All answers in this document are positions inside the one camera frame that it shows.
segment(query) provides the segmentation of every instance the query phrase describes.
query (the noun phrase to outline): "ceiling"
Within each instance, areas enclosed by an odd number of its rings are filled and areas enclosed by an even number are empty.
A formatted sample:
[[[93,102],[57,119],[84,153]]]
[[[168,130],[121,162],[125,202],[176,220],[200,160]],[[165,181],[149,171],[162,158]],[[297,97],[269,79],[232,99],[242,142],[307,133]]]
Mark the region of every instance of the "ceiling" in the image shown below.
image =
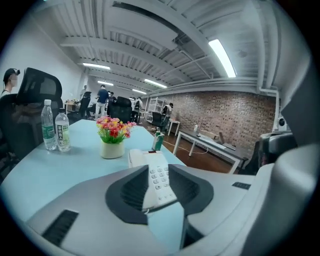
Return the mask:
[[[89,68],[95,80],[103,78],[149,94],[204,85],[213,90],[256,90],[259,83],[266,86],[270,55],[263,4],[255,0],[48,0],[33,14],[42,12],[54,24],[60,35],[57,45],[77,65],[110,67]],[[223,45],[236,78],[228,78],[210,48],[209,41],[215,39]]]

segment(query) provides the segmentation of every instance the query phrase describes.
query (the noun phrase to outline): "flower pot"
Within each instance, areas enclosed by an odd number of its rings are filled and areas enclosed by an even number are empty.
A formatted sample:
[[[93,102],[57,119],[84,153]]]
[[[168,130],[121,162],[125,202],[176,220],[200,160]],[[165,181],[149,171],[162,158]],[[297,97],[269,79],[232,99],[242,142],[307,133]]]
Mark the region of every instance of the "flower pot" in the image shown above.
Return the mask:
[[[119,144],[104,143],[101,140],[100,156],[105,159],[120,158],[125,154],[125,145],[122,141]]]

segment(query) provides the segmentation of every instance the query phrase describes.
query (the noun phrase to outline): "plastic bottle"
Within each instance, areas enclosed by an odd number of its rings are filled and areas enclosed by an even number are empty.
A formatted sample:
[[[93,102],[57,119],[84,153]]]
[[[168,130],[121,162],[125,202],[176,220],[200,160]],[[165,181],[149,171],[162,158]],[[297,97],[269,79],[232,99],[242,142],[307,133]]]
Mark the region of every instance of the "plastic bottle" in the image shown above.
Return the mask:
[[[51,100],[44,100],[44,107],[41,112],[42,136],[45,148],[49,151],[57,148],[54,129],[54,115],[51,110]]]
[[[57,144],[61,152],[70,150],[69,119],[65,114],[65,109],[60,108],[59,114],[55,118],[55,130],[57,134]]]

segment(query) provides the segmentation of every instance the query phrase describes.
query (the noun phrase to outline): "white desk phone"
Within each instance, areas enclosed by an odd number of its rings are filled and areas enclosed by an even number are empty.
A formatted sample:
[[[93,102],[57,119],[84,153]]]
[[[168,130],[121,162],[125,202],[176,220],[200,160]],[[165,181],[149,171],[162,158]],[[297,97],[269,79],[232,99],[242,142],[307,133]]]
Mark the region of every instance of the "white desk phone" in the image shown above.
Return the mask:
[[[168,163],[161,151],[131,149],[128,155],[129,168],[148,165],[148,189],[143,199],[142,210],[155,209],[177,200],[169,185]]]

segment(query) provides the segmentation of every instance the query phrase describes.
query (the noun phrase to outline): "floor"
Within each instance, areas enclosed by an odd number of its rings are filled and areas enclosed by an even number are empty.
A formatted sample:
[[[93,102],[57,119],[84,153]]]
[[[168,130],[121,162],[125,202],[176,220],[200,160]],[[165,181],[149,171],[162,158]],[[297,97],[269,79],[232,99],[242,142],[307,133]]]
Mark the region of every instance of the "floor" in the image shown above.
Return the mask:
[[[142,121],[142,123],[140,123],[139,125],[145,127],[147,130],[150,130],[150,123],[148,122]],[[168,136],[168,133],[166,133],[164,136],[163,145],[171,152],[174,151],[177,140],[177,136],[175,136],[175,134],[173,133],[175,130],[176,127],[172,126],[170,135]],[[206,150],[203,150],[202,148],[199,148],[197,146],[194,147],[192,156],[189,156],[191,146],[191,142],[181,138],[179,148],[176,152],[176,156],[186,166],[217,173],[228,173],[231,169],[232,165],[230,163],[225,162],[219,157],[215,157],[211,153],[206,153]]]

